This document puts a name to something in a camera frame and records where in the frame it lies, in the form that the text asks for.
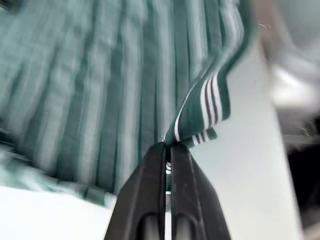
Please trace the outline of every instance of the green and white cloth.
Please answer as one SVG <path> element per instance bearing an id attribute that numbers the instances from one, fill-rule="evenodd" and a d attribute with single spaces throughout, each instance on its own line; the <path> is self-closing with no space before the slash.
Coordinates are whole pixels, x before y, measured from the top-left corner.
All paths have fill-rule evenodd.
<path id="1" fill-rule="evenodd" d="M 217 137 L 249 35 L 247 0 L 27 0 L 2 12 L 0 184 L 108 205 L 154 143 Z"/>

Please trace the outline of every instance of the green striped fabric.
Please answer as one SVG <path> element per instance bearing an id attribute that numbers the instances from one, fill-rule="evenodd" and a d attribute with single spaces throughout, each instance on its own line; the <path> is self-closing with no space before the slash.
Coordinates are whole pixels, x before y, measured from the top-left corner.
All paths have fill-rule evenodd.
<path id="1" fill-rule="evenodd" d="M 0 126 L 13 142 L 1 183 L 106 204 L 154 143 L 215 138 L 248 9 L 247 0 L 26 0 L 15 15 L 0 12 Z"/>

